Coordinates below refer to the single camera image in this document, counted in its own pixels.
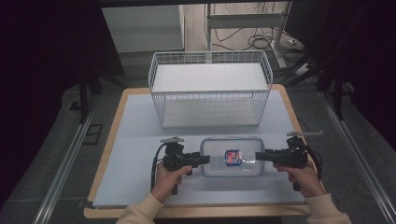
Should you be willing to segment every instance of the wooden table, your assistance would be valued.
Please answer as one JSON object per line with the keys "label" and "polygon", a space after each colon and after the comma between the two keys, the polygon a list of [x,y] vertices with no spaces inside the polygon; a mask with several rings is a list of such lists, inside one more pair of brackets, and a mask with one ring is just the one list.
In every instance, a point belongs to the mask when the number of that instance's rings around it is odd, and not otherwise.
{"label": "wooden table", "polygon": [[[285,107],[288,111],[291,124],[294,131],[300,132],[301,127],[294,114],[294,110],[291,106],[290,99],[286,93],[285,88],[282,85],[275,84],[272,86],[272,90],[278,90],[282,96]],[[133,94],[150,94],[149,88],[139,89],[127,89],[123,92],[120,104],[116,112],[116,116],[113,120],[113,124],[108,135],[105,149],[102,155],[102,159],[99,163],[98,170],[96,172],[95,179],[93,180],[90,195],[88,197],[89,202],[93,202],[99,185],[102,181],[105,169],[107,166],[108,159],[111,154],[111,150],[116,139],[117,131],[120,126],[120,121],[124,111],[125,103],[128,99],[128,95]],[[85,208],[84,216],[87,218],[109,218],[119,217],[123,209],[92,209]],[[171,207],[165,206],[157,217],[280,217],[280,216],[296,216],[296,215],[308,215],[309,209],[305,203],[266,203],[261,205],[235,205],[230,206],[190,206],[190,207]]]}

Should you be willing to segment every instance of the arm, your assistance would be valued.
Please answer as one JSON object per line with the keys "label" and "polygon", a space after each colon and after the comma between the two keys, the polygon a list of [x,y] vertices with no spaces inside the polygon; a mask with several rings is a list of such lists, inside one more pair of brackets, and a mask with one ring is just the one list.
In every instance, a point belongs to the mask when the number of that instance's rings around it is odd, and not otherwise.
{"label": "arm", "polygon": [[142,202],[126,207],[117,223],[153,223],[163,203],[171,196],[174,185],[180,184],[181,176],[191,169],[190,166],[184,166],[177,171],[169,172],[160,162],[157,165],[156,184],[151,193]]}
{"label": "arm", "polygon": [[274,164],[278,171],[285,171],[289,174],[291,183],[297,182],[300,185],[301,193],[311,211],[311,217],[308,218],[308,224],[349,224],[349,217],[341,213],[332,202],[332,196],[326,193],[318,180],[312,162],[308,162],[304,168],[292,168]]}

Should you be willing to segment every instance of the black curtain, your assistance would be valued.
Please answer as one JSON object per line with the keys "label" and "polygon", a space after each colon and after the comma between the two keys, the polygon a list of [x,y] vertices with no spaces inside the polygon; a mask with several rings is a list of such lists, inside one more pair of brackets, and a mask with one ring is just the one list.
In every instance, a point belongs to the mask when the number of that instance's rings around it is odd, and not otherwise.
{"label": "black curtain", "polygon": [[2,1],[1,204],[15,188],[56,120],[78,71],[123,76],[99,7]]}
{"label": "black curtain", "polygon": [[396,1],[369,1],[342,63],[351,99],[396,150]]}

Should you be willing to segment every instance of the clear plastic lid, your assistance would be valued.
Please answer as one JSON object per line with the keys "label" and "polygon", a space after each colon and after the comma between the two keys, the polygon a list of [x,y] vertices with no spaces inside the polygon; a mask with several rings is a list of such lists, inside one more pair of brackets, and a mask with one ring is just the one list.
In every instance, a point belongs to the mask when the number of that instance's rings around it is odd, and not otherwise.
{"label": "clear plastic lid", "polygon": [[258,137],[209,137],[201,143],[201,155],[210,156],[210,163],[201,165],[205,176],[257,176],[262,174],[263,161],[256,161],[256,152],[263,152]]}

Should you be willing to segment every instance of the metal rail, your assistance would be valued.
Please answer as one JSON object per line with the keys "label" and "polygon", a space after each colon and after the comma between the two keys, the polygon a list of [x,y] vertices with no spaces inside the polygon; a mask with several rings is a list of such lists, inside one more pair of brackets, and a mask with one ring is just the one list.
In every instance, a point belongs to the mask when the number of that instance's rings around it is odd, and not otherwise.
{"label": "metal rail", "polygon": [[335,127],[342,135],[344,143],[346,144],[346,148],[348,149],[350,155],[352,156],[353,161],[355,162],[357,168],[361,172],[361,175],[366,182],[367,187],[373,194],[379,209],[382,211],[385,219],[389,224],[396,223],[396,210],[392,203],[392,200],[384,190],[382,184],[376,178],[366,159],[364,159],[361,150],[359,149],[358,144],[353,139],[352,135],[349,132],[349,129],[345,125],[345,123],[337,117],[332,109],[332,100],[330,97],[321,92],[320,96],[322,97],[327,110],[332,118],[332,121],[335,124]]}
{"label": "metal rail", "polygon": [[64,187],[64,183],[69,176],[74,160],[78,154],[78,150],[81,146],[82,140],[84,139],[85,133],[90,126],[92,115],[95,111],[98,101],[99,96],[94,95],[90,103],[90,112],[85,121],[78,126],[78,131],[69,149],[67,149],[64,159],[58,168],[58,172],[53,178],[52,183],[49,186],[49,190],[47,191],[47,194],[44,197],[44,200],[40,205],[37,214],[35,215],[35,219],[33,221],[34,224],[46,224],[49,222],[52,211],[55,207],[55,204],[58,202],[59,196]]}
{"label": "metal rail", "polygon": [[291,1],[287,1],[282,13],[271,14],[234,14],[234,15],[213,15],[211,14],[210,4],[206,10],[206,50],[212,50],[212,29],[231,29],[231,28],[268,28],[277,27],[276,37],[271,42],[271,49],[276,56],[276,61],[280,68],[287,68],[283,55],[279,49],[280,37],[283,34],[286,20],[289,15]]}

